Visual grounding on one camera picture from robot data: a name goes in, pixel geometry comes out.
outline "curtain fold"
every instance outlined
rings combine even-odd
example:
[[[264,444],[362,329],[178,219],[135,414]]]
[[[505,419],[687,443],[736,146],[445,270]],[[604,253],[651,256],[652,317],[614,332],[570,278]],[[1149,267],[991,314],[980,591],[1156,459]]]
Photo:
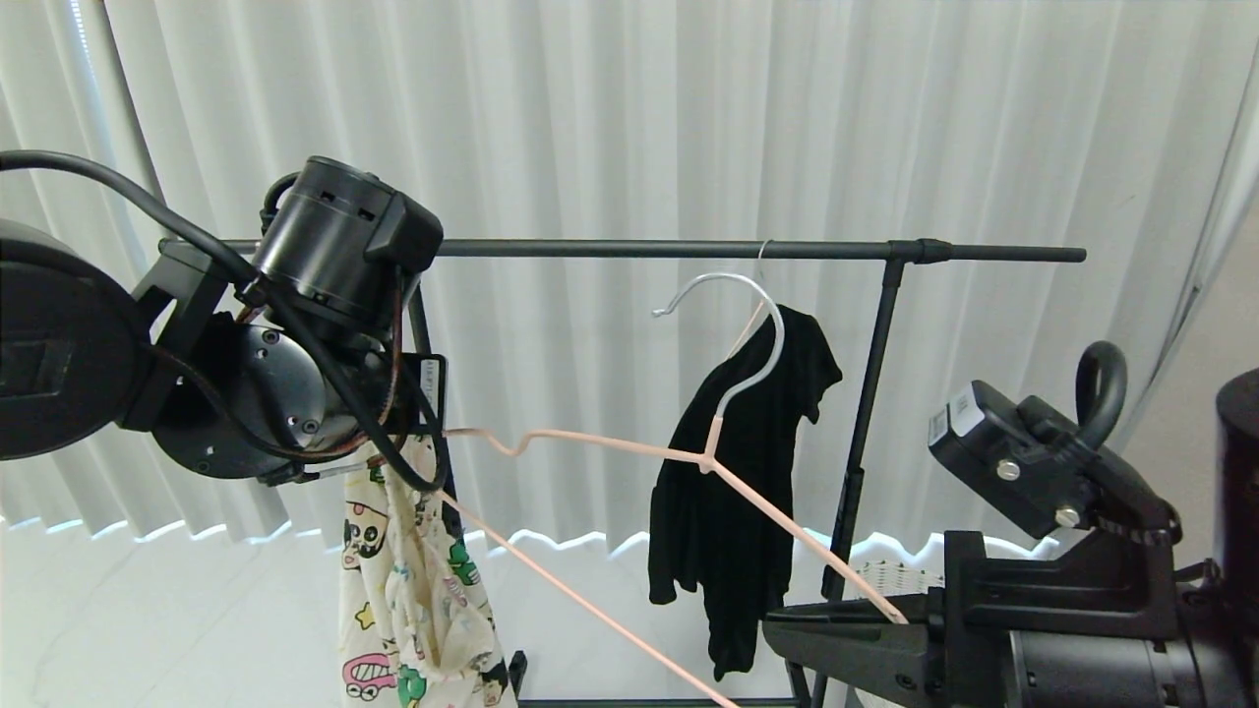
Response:
[[[857,528],[859,538],[878,530],[908,548],[947,528],[1027,543],[934,464],[928,418],[973,378],[1070,411],[1075,360],[1099,338],[1127,351],[1137,401],[1186,311],[1186,292],[1201,286],[1195,254],[1221,253],[1235,228],[1228,219],[1205,228],[1221,174],[1231,175],[1233,209],[1259,164],[1235,139],[1239,116],[1253,116],[1243,107],[1259,8],[1248,4],[91,5],[87,21],[108,13],[137,127],[127,140],[144,147],[167,203],[222,237],[257,234],[267,185],[317,154],[409,193],[448,238],[940,238],[1088,248],[1084,265],[908,270]],[[48,18],[59,8],[0,11]],[[5,144],[101,159],[83,137],[86,123],[60,131],[38,118],[59,103],[31,92],[52,92],[53,79],[64,87],[62,103],[78,96],[58,73],[73,54],[65,38],[44,43],[38,28],[16,26],[0,29]],[[40,69],[43,81],[5,55],[28,45],[55,59]],[[54,204],[33,191],[42,180],[91,199]],[[68,219],[96,223],[92,209],[107,209],[82,180],[5,175],[0,184],[25,190],[0,197],[3,213],[45,227],[57,214],[67,219],[53,224],[58,236],[74,231]],[[141,223],[133,238],[151,243]],[[120,238],[93,233],[84,248],[115,248]],[[439,258],[423,294],[434,349],[451,360],[449,423],[504,438],[567,427],[667,441],[752,300],[716,285],[689,297],[675,319],[648,312],[711,270],[750,273],[753,265]],[[845,370],[821,423],[802,430],[797,456],[797,517],[828,530],[879,266],[762,270],[776,299],[818,317]],[[281,518],[334,528],[339,510],[321,490],[200,480],[169,470],[151,447],[145,460],[111,459],[101,451],[112,450],[107,440],[89,441],[96,457],[21,462],[21,480],[6,469],[3,479],[16,490],[6,494],[6,518],[44,508],[45,523],[72,518],[77,490],[104,484],[83,481],[87,467],[130,465],[155,488],[217,498],[199,528],[215,515],[229,529],[264,530]],[[500,529],[555,539],[596,529],[616,547],[646,525],[651,462],[559,442],[520,460],[477,441],[451,447],[461,496]],[[131,499],[122,491],[130,488],[110,484]]]

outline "pink clothes hanger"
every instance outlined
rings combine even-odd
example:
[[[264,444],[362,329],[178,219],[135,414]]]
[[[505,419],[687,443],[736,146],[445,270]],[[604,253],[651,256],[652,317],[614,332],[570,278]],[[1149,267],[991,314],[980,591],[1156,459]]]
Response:
[[[793,537],[799,539],[799,542],[803,543],[806,548],[812,551],[815,554],[820,556],[826,562],[827,566],[835,568],[837,573],[840,573],[841,576],[844,576],[845,580],[851,582],[852,586],[856,587],[862,595],[865,595],[870,600],[870,602],[875,607],[878,607],[879,611],[883,612],[884,616],[886,616],[891,622],[908,624],[908,620],[900,612],[900,610],[898,610],[891,602],[889,602],[886,597],[884,597],[876,590],[874,590],[874,587],[871,587],[870,583],[865,581],[865,578],[862,578],[855,571],[852,571],[852,568],[849,567],[847,563],[841,561],[837,556],[835,556],[835,553],[831,553],[828,548],[818,543],[817,539],[810,535],[808,532],[801,528],[787,514],[782,513],[777,506],[771,504],[764,496],[762,496],[754,489],[748,486],[742,479],[739,479],[725,465],[723,465],[715,459],[714,455],[716,454],[718,440],[721,436],[721,425],[724,421],[726,406],[730,403],[730,399],[734,398],[738,393],[747,391],[748,388],[764,380],[765,377],[768,377],[769,373],[773,370],[773,368],[778,364],[778,359],[782,357],[784,326],[782,320],[782,312],[778,310],[778,306],[774,304],[773,299],[771,299],[769,295],[759,285],[757,285],[755,281],[735,273],[706,273],[692,278],[677,292],[677,295],[674,296],[674,300],[669,304],[667,307],[653,310],[652,316],[658,317],[671,314],[674,310],[676,310],[677,305],[682,301],[686,294],[689,294],[699,283],[710,280],[734,280],[755,290],[762,299],[762,304],[768,307],[769,317],[773,320],[774,324],[776,336],[773,348],[771,349],[769,358],[765,360],[765,364],[752,377],[730,387],[730,389],[726,391],[725,394],[721,397],[721,399],[718,402],[716,412],[715,416],[713,417],[713,423],[709,427],[708,440],[704,445],[704,452],[687,452],[684,450],[674,450],[671,447],[645,445],[642,442],[633,442],[630,440],[621,440],[616,437],[606,437],[606,436],[590,435],[577,431],[550,430],[550,428],[531,430],[526,432],[520,438],[520,442],[515,447],[507,447],[506,445],[500,442],[494,436],[494,433],[483,428],[449,428],[446,431],[446,436],[481,437],[488,441],[495,450],[510,457],[517,457],[521,454],[524,454],[533,440],[545,437],[555,440],[572,440],[575,442],[584,442],[588,445],[599,445],[602,447],[611,447],[613,450],[622,450],[626,452],[633,452],[636,455],[645,455],[648,457],[656,457],[661,460],[679,460],[682,462],[694,462],[700,467],[700,471],[704,474],[716,472],[716,475],[723,481],[729,484],[737,493],[739,493],[740,496],[750,501],[753,505],[757,506],[757,509],[759,509],[763,514],[769,517],[774,523],[777,523],[779,527],[786,529]],[[737,708],[734,702],[723,697],[715,689],[713,689],[700,679],[695,678],[692,674],[679,666],[675,661],[665,656],[660,650],[657,650],[656,648],[651,646],[650,644],[640,639],[637,635],[635,635],[628,629],[626,629],[616,620],[609,617],[606,612],[599,610],[592,602],[582,597],[578,592],[564,585],[559,578],[546,572],[535,561],[529,558],[529,556],[526,556],[524,552],[514,547],[506,538],[504,538],[501,534],[491,529],[488,525],[486,525],[485,522],[471,514],[466,508],[463,508],[456,500],[451,499],[447,494],[439,491],[437,493],[437,496],[443,503],[449,504],[452,508],[454,508],[462,517],[467,518],[473,525],[481,528],[486,533],[486,535],[488,535],[496,543],[507,549],[509,553],[511,553],[521,562],[524,562],[526,566],[533,568],[534,572],[536,572],[539,576],[543,577],[543,580],[551,583],[562,592],[568,595],[570,598],[577,601],[579,605],[585,607],[596,617],[598,617],[604,624],[616,630],[618,634],[632,641],[635,645],[646,651],[653,659],[658,660],[666,668],[669,668],[675,674],[681,677],[684,680],[686,680],[687,683],[690,683],[691,685],[705,693],[715,703],[725,708]]]

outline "black shirt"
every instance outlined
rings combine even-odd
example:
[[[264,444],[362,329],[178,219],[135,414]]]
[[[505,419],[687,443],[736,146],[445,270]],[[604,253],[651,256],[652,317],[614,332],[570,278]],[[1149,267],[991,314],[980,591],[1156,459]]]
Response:
[[[802,416],[817,423],[822,393],[842,377],[817,320],[779,305],[786,338],[782,358],[765,380],[730,399],[716,459],[787,515],[792,514],[791,467]],[[669,446],[703,452],[718,401],[769,358],[769,319],[730,359],[704,379]],[[748,671],[757,651],[757,625],[783,605],[791,582],[792,537],[694,462],[666,461],[651,493],[647,574],[651,601],[672,602],[674,582],[704,586],[709,656],[716,680]]]

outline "horizontal bar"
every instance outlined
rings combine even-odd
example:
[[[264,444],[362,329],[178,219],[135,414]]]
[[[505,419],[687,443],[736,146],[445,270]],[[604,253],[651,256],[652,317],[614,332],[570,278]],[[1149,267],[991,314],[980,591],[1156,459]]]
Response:
[[[731,698],[740,708],[799,707],[794,698]],[[708,698],[535,698],[516,700],[520,708],[691,708],[716,705]]]
[[[257,241],[228,241],[234,251],[252,254]],[[1021,261],[1079,263],[1083,248],[1045,246],[953,246],[943,241],[593,241],[449,238],[438,256],[454,258],[757,258],[798,261]]]

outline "clothing rack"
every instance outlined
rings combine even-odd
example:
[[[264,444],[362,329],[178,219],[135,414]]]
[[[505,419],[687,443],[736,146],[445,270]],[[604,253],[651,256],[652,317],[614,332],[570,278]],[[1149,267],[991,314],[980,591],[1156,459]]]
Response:
[[[233,248],[252,253],[257,241],[232,241]],[[1041,246],[957,246],[933,238],[917,241],[842,242],[842,241],[587,241],[587,239],[447,239],[437,252],[441,257],[454,258],[764,258],[771,261],[883,261],[883,290],[875,314],[874,336],[866,358],[865,378],[857,398],[857,416],[852,427],[852,442],[844,466],[844,486],[835,513],[831,551],[845,562],[852,552],[852,534],[856,528],[857,509],[861,505],[861,486],[865,481],[866,437],[874,413],[879,375],[888,351],[891,316],[896,296],[904,280],[905,266],[925,266],[946,261],[1001,261],[1024,263],[1080,263],[1088,256],[1084,248]],[[410,306],[412,331],[417,351],[428,353],[429,338],[424,317],[423,300],[417,291]],[[453,495],[453,479],[447,489]],[[837,601],[844,596],[844,578],[827,567],[822,573],[822,596]],[[647,699],[519,699],[528,660],[521,651],[511,659],[511,685],[522,708],[690,708],[713,705],[706,698],[647,698]],[[805,670],[798,664],[787,663],[791,684],[789,698],[734,698],[739,705],[768,708],[788,705],[796,708],[821,708],[826,698],[827,678],[818,674],[810,690]],[[850,689],[849,699],[854,699]]]

